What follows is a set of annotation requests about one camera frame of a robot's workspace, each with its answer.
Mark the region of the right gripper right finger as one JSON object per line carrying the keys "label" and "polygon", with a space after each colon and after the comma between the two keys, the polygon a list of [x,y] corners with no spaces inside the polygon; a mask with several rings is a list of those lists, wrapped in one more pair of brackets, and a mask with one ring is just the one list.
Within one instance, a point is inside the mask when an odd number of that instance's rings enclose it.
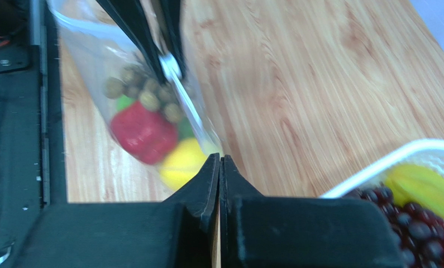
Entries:
{"label": "right gripper right finger", "polygon": [[361,199],[262,195],[231,156],[219,170],[222,267],[403,267],[381,210]]}

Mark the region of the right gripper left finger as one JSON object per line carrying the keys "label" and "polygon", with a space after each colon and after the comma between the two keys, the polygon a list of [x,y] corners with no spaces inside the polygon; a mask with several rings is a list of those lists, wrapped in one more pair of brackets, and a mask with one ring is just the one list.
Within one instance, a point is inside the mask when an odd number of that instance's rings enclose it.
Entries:
{"label": "right gripper left finger", "polygon": [[219,154],[162,202],[53,204],[14,267],[211,267]]}

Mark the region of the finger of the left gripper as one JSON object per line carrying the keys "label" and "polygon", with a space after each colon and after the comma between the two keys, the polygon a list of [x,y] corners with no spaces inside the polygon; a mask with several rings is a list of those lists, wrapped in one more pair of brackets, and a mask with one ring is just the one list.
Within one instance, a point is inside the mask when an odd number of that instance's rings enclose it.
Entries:
{"label": "finger of the left gripper", "polygon": [[180,29],[182,3],[181,0],[151,1],[159,26],[161,53],[164,56],[172,54],[180,68],[181,74],[178,77],[184,79],[187,74],[187,66]]}
{"label": "finger of the left gripper", "polygon": [[97,0],[114,22],[143,54],[159,83],[167,82],[161,65],[159,48],[153,41],[149,23],[139,0]]}

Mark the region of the yellow lemon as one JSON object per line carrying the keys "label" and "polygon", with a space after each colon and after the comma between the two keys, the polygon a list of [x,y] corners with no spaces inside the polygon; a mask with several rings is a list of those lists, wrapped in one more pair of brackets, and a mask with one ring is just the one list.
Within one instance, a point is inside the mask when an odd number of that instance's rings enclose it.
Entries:
{"label": "yellow lemon", "polygon": [[184,139],[159,166],[160,178],[177,191],[198,174],[206,159],[196,138]]}

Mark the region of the tan longan bunch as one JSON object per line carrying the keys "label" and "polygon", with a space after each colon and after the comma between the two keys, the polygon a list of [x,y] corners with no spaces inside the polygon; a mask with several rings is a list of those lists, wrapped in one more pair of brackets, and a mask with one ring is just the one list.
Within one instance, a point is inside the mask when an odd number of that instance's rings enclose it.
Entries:
{"label": "tan longan bunch", "polygon": [[143,64],[123,66],[118,77],[106,79],[102,93],[108,99],[117,100],[122,95],[133,98],[148,111],[161,113],[173,124],[185,117],[175,90],[168,83],[159,84]]}

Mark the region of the green apple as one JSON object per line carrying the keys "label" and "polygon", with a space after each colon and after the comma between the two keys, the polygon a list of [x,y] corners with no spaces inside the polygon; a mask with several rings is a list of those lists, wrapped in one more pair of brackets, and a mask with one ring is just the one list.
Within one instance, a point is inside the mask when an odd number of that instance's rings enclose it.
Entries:
{"label": "green apple", "polygon": [[117,112],[123,111],[135,102],[135,99],[122,95],[116,100]]}

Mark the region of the red bell pepper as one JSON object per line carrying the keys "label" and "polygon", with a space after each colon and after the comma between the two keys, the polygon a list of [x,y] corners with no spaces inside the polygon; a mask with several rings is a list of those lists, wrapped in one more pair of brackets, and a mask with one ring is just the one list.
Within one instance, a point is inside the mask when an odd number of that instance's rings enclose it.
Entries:
{"label": "red bell pepper", "polygon": [[178,144],[178,129],[160,113],[134,102],[118,112],[110,130],[119,145],[139,161],[155,165]]}

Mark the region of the clear polka-dot zip bag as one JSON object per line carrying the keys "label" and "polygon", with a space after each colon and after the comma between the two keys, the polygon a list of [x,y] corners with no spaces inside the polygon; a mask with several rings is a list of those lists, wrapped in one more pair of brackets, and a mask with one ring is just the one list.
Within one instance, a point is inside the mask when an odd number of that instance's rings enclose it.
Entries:
{"label": "clear polka-dot zip bag", "polygon": [[222,152],[193,72],[184,1],[48,1],[115,141],[178,190]]}

